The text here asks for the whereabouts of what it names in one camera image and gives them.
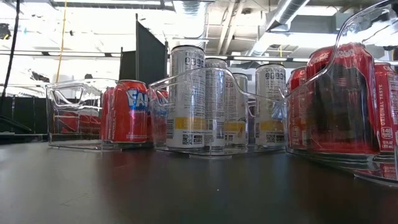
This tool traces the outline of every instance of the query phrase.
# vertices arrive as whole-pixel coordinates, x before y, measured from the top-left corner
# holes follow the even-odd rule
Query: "clear plastic bin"
[[[273,106],[270,119],[273,120],[268,128],[280,131],[284,135],[282,122],[283,101],[270,100],[258,95],[250,94],[239,87],[234,75],[221,68],[198,68],[180,74],[175,77],[163,79],[159,82],[149,85],[150,111],[152,115],[152,135],[154,138],[154,146],[156,149],[188,153],[192,156],[199,157],[224,157],[233,154],[244,154],[250,152],[267,152],[275,150],[284,150],[285,146],[259,149],[255,145],[247,145],[241,147],[233,147],[229,144],[223,144],[223,140],[228,138],[225,132],[244,131],[247,127],[248,119],[236,117],[236,121],[224,119],[225,113],[231,110],[237,110],[234,107],[224,108],[224,104],[220,103],[218,109],[215,107],[205,107],[205,75],[216,75],[221,83],[225,83],[228,78],[235,87],[236,93],[234,97],[244,96],[244,110],[247,116],[258,116],[253,114],[255,110],[249,110],[248,98],[268,102]],[[210,99],[214,105],[218,105],[216,97]],[[220,112],[217,118],[209,118],[211,110]],[[248,142],[248,134],[253,131],[244,133]],[[208,146],[205,145],[205,139],[209,139]]]
[[[146,86],[134,80],[47,85],[49,145],[100,151],[151,147],[147,106]]]
[[[396,1],[381,2],[351,16],[335,46],[312,54],[305,83],[285,95],[289,152],[318,161],[372,163],[380,168],[349,171],[395,182],[397,21]]]

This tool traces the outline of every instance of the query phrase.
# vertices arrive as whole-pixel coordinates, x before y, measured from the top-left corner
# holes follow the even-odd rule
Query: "silver can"
[[[172,49],[171,76],[204,66],[205,53],[201,48],[181,45]],[[172,149],[196,150],[205,146],[206,74],[202,70],[193,73],[176,78],[171,83],[176,85],[169,86],[166,146]]]
[[[286,70],[283,65],[265,64],[256,68],[257,99],[255,135],[259,147],[281,147],[285,143],[282,122],[281,92],[286,88]]]
[[[209,68],[206,69],[205,147],[223,149],[225,72],[211,68],[226,69],[227,63],[222,59],[207,58],[205,67]]]
[[[233,74],[240,89],[248,91],[248,77]],[[248,144],[248,97],[237,89],[231,77],[225,81],[225,141],[227,146],[242,147]]]

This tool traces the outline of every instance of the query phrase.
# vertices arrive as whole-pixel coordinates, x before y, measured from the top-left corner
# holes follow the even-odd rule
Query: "gray table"
[[[0,146],[0,223],[396,223],[398,190],[289,154]]]

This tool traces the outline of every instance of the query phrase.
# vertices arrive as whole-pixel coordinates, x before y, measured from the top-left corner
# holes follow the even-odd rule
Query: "energy drink can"
[[[240,89],[248,91],[248,77],[233,74]],[[248,144],[248,97],[240,93],[231,77],[225,78],[225,141],[227,146],[243,147]]]
[[[374,76],[380,151],[393,154],[398,142],[398,75],[390,64],[376,63]]]
[[[175,47],[171,53],[171,76],[203,68],[204,61],[205,53],[199,47],[190,45]],[[197,71],[190,77],[179,77],[174,82],[175,85],[169,87],[170,107],[166,146],[183,150],[203,148],[206,73]]]
[[[304,84],[306,80],[305,67],[296,68],[292,71],[292,75],[287,81],[288,92],[293,92],[300,85]],[[294,149],[306,149],[308,146],[306,89],[301,87],[289,98],[289,147]]]
[[[145,83],[121,80],[114,89],[111,142],[147,141],[147,88]]]
[[[205,103],[205,147],[223,149],[224,133],[224,92],[225,73],[212,68],[226,69],[227,63],[218,58],[207,58],[206,69],[206,103]]]
[[[259,147],[284,145],[281,93],[286,89],[286,70],[283,65],[265,64],[256,68],[256,94],[267,99],[257,99],[255,131]]]

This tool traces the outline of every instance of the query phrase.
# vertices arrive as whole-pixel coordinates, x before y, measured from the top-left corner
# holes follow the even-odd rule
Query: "nutrition label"
[[[388,82],[390,87],[390,106],[392,122],[394,125],[398,124],[398,76],[396,74],[388,75]]]

